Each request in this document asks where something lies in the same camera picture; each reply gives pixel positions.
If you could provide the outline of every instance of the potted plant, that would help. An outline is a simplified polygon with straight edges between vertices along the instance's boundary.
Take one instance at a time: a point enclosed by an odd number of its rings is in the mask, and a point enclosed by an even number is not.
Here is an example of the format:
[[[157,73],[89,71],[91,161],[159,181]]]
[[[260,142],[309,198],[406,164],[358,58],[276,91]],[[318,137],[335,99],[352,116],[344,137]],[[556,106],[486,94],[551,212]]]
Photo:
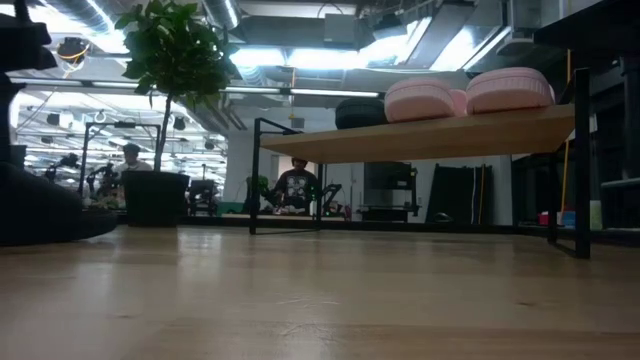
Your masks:
[[[175,226],[184,212],[184,194],[189,177],[160,172],[167,138],[172,101],[183,99],[191,107],[219,96],[229,84],[235,66],[229,59],[235,49],[228,44],[226,31],[219,39],[211,26],[195,17],[198,4],[177,4],[174,0],[152,0],[138,4],[123,14],[116,29],[133,24],[124,45],[131,61],[122,76],[138,81],[135,92],[166,95],[164,120],[156,149],[154,172],[123,174],[130,225]]]

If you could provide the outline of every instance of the seated person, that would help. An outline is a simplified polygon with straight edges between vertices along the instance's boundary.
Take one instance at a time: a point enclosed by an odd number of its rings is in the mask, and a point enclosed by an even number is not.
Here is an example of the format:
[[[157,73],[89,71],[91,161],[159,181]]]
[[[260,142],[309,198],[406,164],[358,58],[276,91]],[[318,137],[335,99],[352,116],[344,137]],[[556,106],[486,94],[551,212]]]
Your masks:
[[[151,171],[153,168],[151,165],[144,161],[138,160],[138,154],[140,153],[140,147],[136,144],[127,144],[122,147],[124,152],[124,163],[116,166],[113,171],[118,173],[118,177],[122,175],[124,171]]]
[[[293,207],[293,213],[309,214],[309,205],[315,198],[319,182],[315,175],[305,170],[307,161],[291,159],[293,169],[285,171],[278,179],[274,190],[277,197],[283,197],[284,206]]]

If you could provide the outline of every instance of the wooden shelf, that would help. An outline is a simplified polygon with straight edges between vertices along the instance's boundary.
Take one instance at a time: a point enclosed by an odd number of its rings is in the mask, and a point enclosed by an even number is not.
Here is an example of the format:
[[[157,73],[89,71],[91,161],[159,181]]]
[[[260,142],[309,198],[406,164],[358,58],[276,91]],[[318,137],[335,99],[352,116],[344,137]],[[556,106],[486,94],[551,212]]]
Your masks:
[[[264,138],[261,146],[315,163],[546,153],[574,129],[573,105]]]

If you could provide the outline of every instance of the pink object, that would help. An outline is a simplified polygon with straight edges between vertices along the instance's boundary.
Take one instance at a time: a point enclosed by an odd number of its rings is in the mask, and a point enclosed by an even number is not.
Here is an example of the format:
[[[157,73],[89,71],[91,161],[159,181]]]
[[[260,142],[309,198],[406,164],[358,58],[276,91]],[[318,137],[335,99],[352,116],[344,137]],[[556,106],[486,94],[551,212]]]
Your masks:
[[[477,76],[467,87],[467,113],[528,109],[555,103],[547,79],[534,69],[509,68]]]
[[[453,98],[453,110],[456,116],[467,115],[467,92],[464,90],[453,89],[449,91]]]
[[[413,78],[395,83],[387,91],[384,112],[390,123],[454,116],[451,89],[442,81]]]

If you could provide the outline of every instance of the ceiling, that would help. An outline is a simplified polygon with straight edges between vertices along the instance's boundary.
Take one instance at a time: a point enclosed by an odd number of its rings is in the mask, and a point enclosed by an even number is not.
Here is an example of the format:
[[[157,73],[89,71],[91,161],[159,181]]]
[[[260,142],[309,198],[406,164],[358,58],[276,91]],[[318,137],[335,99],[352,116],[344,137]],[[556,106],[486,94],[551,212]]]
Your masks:
[[[224,2],[203,1],[209,5]],[[242,14],[240,25],[231,34],[232,40],[246,56],[238,53],[234,59],[241,66],[232,84],[385,92],[397,81],[428,76],[444,80],[452,88],[464,89],[471,77],[468,72],[522,65],[542,70],[560,55],[530,44],[511,51],[509,56],[498,55],[497,49],[512,37],[526,40],[532,27],[551,22],[550,12],[542,9],[558,2],[511,0],[503,7],[501,0],[340,0],[333,3],[240,0],[237,1]],[[65,37],[83,38],[92,46],[80,67],[71,68],[58,59],[57,68],[19,71],[10,76],[130,81],[121,76],[127,61],[126,49],[122,45],[123,34],[112,28],[109,30],[107,25],[117,17],[115,14],[128,10],[134,4],[146,3],[146,0],[34,0],[32,3],[39,6],[31,8],[31,16],[34,21],[47,23],[53,38],[50,48],[54,52]],[[95,12],[96,7],[100,13],[95,13],[91,19],[82,17],[82,11]],[[0,5],[0,12],[12,14],[12,9],[8,5]],[[352,17],[340,17],[340,13]],[[407,34],[375,41],[372,28],[383,15],[390,13],[398,14]],[[347,25],[356,24],[355,28],[353,25],[343,27],[345,20],[348,20]],[[274,65],[295,65],[297,69],[292,73]],[[251,131],[256,117],[290,126],[291,114],[305,119],[303,131],[332,130],[335,129],[334,109],[344,99],[229,94],[223,97],[217,106],[218,111],[214,112],[202,107],[192,111],[179,101],[174,102],[174,115],[184,116],[187,128],[175,133],[173,128],[169,128],[169,136],[174,140],[165,146],[163,169],[183,170],[193,176],[201,176],[202,164],[207,163],[211,167],[211,176],[224,180],[225,167],[220,165],[225,161],[225,137],[229,132]],[[31,163],[42,170],[61,153],[38,149],[36,154],[33,149],[81,148],[83,122],[91,121],[101,111],[109,121],[161,124],[163,102],[162,96],[155,96],[153,106],[150,106],[147,97],[99,86],[79,89],[62,89],[55,84],[29,86],[18,101],[17,139],[29,145],[32,149],[30,154],[40,159]],[[78,126],[63,129],[50,125],[46,121],[50,113],[65,113],[65,118],[72,116],[73,124]],[[143,149],[153,151],[154,140],[143,129],[105,130],[112,135],[96,136],[89,145],[90,149],[114,151],[116,154],[119,145],[110,138],[121,138],[136,139],[135,142]],[[53,144],[43,144],[41,138],[50,135],[55,135]],[[206,138],[216,140],[214,151],[204,149]],[[198,158],[202,154],[210,157]],[[89,164],[99,165],[104,162],[104,157],[105,154],[90,155]]]

